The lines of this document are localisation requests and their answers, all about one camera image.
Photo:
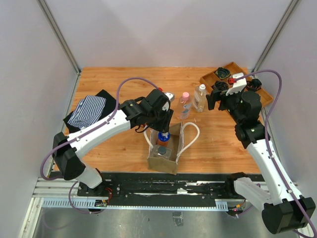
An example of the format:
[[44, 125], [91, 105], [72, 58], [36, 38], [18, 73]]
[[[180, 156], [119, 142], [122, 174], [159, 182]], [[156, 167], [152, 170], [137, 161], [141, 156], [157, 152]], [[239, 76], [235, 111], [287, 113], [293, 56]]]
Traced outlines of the wooden divided tray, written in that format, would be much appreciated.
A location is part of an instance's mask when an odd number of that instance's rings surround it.
[[[228, 69], [231, 75], [236, 73], [241, 73], [241, 72], [244, 73], [245, 75], [248, 74], [248, 71], [246, 70], [246, 68], [241, 68], [235, 62], [231, 62], [222, 67]], [[200, 78], [199, 82], [200, 84], [204, 84], [206, 86], [206, 90], [208, 94], [211, 93], [212, 86], [216, 83], [216, 81], [220, 80], [228, 84], [228, 78], [221, 80], [216, 74], [216, 72], [217, 72], [217, 67], [213, 71], [205, 74], [204, 76]], [[273, 97], [267, 91], [265, 91], [263, 87], [261, 87], [260, 90], [256, 91], [256, 93], [260, 95], [262, 107], [266, 107], [267, 105], [273, 102]]]

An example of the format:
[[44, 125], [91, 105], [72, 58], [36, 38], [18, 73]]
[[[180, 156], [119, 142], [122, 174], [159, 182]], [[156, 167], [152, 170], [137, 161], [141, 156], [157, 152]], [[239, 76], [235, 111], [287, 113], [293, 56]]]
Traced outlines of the white cap clear bottle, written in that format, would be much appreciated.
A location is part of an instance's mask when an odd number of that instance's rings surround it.
[[207, 90], [204, 84], [201, 84], [195, 88], [192, 106], [199, 113], [204, 110], [207, 100], [206, 94]]

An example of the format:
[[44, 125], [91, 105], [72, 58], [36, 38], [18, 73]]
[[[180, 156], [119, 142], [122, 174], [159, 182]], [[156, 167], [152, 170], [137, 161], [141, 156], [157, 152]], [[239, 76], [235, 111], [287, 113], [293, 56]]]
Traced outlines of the pink cap clear bottle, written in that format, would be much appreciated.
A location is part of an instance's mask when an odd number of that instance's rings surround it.
[[191, 98], [188, 92], [183, 92], [179, 98], [177, 105], [177, 118], [179, 120], [185, 120], [188, 118], [191, 110]]

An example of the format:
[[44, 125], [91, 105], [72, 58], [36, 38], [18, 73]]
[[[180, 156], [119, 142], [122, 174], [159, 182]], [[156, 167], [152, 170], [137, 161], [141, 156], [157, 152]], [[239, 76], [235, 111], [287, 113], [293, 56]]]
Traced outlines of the black garment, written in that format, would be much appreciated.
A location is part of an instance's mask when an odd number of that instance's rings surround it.
[[[109, 114], [111, 114], [113, 112], [113, 110], [115, 109], [115, 105], [116, 105], [116, 99], [111, 94], [109, 94], [106, 90], [101, 90], [95, 96], [100, 96], [100, 97], [103, 97], [103, 98], [106, 99], [106, 105], [105, 105], [105, 107], [103, 109], [102, 115], [98, 119], [98, 121], [99, 121], [99, 120], [107, 117]], [[73, 111], [69, 115], [67, 115], [63, 119], [63, 121], [64, 121], [66, 127], [68, 128], [69, 132], [70, 133], [75, 133], [75, 132], [80, 131], [81, 129], [79, 129], [77, 127], [74, 127], [74, 126], [71, 126], [71, 125], [69, 125], [67, 123], [68, 120], [70, 119], [70, 116], [72, 115], [72, 113], [73, 113]]]

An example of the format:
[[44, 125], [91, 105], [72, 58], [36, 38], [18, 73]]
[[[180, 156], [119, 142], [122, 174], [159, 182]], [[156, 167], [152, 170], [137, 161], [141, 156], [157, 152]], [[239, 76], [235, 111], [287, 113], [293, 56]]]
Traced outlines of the blue striped shirt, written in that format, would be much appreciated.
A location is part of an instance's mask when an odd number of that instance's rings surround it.
[[84, 129], [98, 121], [106, 105], [106, 99], [100, 96], [86, 96], [81, 99], [73, 111], [68, 124]]

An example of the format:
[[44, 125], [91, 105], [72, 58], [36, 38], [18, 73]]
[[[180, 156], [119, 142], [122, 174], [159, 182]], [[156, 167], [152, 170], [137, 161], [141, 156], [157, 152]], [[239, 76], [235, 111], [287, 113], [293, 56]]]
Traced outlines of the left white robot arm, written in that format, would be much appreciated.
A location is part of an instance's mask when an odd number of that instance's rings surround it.
[[173, 115], [171, 102], [175, 95], [152, 90], [148, 96], [126, 100], [116, 106], [109, 116], [78, 132], [64, 135], [60, 132], [53, 139], [53, 160], [64, 180], [77, 180], [89, 187], [95, 196], [106, 191], [101, 174], [86, 165], [82, 159], [93, 148], [113, 136], [141, 126], [167, 133]]

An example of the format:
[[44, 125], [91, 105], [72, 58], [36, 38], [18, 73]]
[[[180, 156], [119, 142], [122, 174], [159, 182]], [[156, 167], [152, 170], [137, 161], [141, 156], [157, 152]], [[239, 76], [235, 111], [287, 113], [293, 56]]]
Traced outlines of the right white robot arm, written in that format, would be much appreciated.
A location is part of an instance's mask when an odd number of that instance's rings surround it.
[[234, 119], [236, 137], [257, 163], [268, 188], [263, 190], [244, 173], [235, 173], [224, 186], [225, 194], [229, 198], [246, 198], [261, 212], [263, 223], [272, 234], [298, 233], [309, 225], [316, 204], [311, 197], [302, 195], [279, 162], [267, 130], [259, 121], [260, 96], [252, 91], [228, 95], [214, 89], [206, 99], [209, 110], [220, 102], [218, 109], [228, 111]]

